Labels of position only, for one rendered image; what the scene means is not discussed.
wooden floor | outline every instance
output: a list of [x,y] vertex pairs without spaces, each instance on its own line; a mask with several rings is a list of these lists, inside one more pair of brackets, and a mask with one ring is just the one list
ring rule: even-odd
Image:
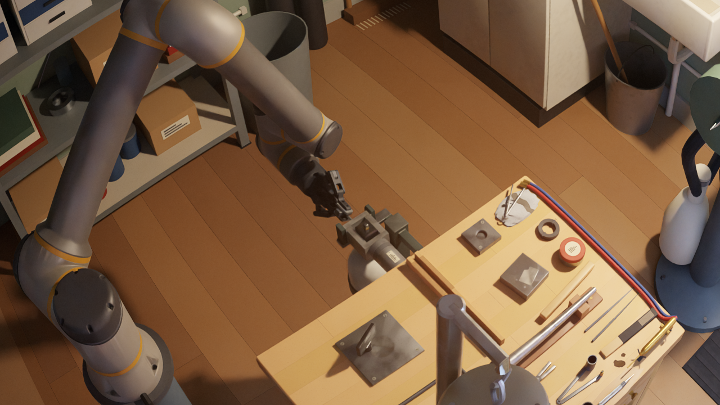
[[[528,175],[654,290],[662,213],[685,186],[690,131],[659,108],[647,134],[619,133],[602,89],[535,128],[442,53],[436,1],[407,4],[369,27],[338,20],[311,52],[315,103],[344,129],[323,165],[341,171],[355,212],[401,213],[428,244]],[[716,182],[711,202],[717,192]],[[98,223],[91,265],[165,339],[194,405],[286,405],[257,354],[350,295],[350,248],[336,243],[334,219],[312,211],[254,146],[228,140]],[[93,404],[77,351],[15,283],[17,242],[7,223],[0,402]],[[713,403],[681,369],[708,335],[685,333],[643,405]]]

drawer handle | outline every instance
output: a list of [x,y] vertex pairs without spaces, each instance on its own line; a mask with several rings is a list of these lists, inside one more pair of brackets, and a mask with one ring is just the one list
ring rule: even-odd
[[65,12],[61,12],[60,14],[54,16],[53,18],[50,19],[50,21],[48,21],[48,24],[52,24],[53,21],[57,20],[58,18],[62,17],[63,15],[65,15]]

blue round base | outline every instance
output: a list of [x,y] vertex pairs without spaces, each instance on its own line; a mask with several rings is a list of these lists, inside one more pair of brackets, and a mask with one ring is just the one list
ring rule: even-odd
[[720,282],[704,288],[690,276],[690,265],[674,264],[660,257],[655,270],[655,291],[662,306],[678,323],[695,333],[720,329]]

round metal ring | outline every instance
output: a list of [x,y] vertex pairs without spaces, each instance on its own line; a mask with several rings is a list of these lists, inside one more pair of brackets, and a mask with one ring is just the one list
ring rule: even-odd
[[74,105],[75,92],[70,87],[57,89],[48,97],[48,109],[53,117],[65,114]]
[[[543,231],[543,226],[550,225],[554,231],[552,233],[547,233]],[[556,220],[545,218],[544,220],[540,221],[540,224],[538,225],[538,233],[540,234],[540,237],[546,241],[551,241],[557,237],[557,235],[560,233],[560,225],[557,223]]]

black mat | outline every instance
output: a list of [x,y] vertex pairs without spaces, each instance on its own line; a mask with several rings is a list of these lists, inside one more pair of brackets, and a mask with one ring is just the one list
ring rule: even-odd
[[685,363],[683,370],[716,404],[720,404],[720,330],[710,335]]

